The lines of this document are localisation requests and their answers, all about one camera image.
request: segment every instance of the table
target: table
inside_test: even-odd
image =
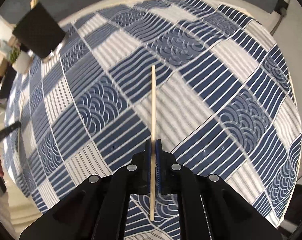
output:
[[[145,0],[64,27],[50,62],[17,75],[4,166],[46,212],[91,174],[130,163],[150,138],[151,65],[157,136],[196,174],[215,173],[277,226],[294,190],[301,121],[285,59],[251,16],[202,0]],[[132,195],[126,239],[179,240],[175,195]]]

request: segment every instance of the blue and white tablecloth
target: blue and white tablecloth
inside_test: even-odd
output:
[[[202,0],[146,0],[65,26],[60,54],[17,75],[5,168],[46,212],[91,174],[130,163],[150,138],[151,66],[157,137],[196,174],[219,174],[270,223],[296,183],[301,121],[286,62],[255,19]],[[177,200],[132,195],[126,239],[179,240]]]

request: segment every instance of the tablecloth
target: tablecloth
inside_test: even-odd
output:
[[[296,183],[301,121],[285,59],[252,17],[217,1],[145,0],[64,27],[59,55],[17,75],[4,166],[46,212],[91,174],[107,176],[157,137],[194,173],[221,176],[270,223]],[[175,195],[131,195],[126,239],[180,239]]]

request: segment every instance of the silver screw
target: silver screw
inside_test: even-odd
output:
[[[96,183],[99,180],[99,177],[97,175],[92,175],[89,177],[89,182],[90,183]]]
[[[174,170],[174,171],[179,171],[182,167],[181,167],[181,165],[180,164],[173,164],[172,166],[171,166],[171,168]]]
[[[209,179],[210,179],[210,181],[217,182],[219,180],[219,176],[217,176],[215,174],[211,174],[209,176]]]
[[[137,166],[134,165],[134,164],[130,164],[128,167],[127,167],[128,171],[135,171],[137,169]]]

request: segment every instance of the green plant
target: green plant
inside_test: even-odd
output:
[[[20,54],[20,49],[17,47],[14,47],[9,55],[9,61],[11,64],[13,64],[17,60],[19,54]]]

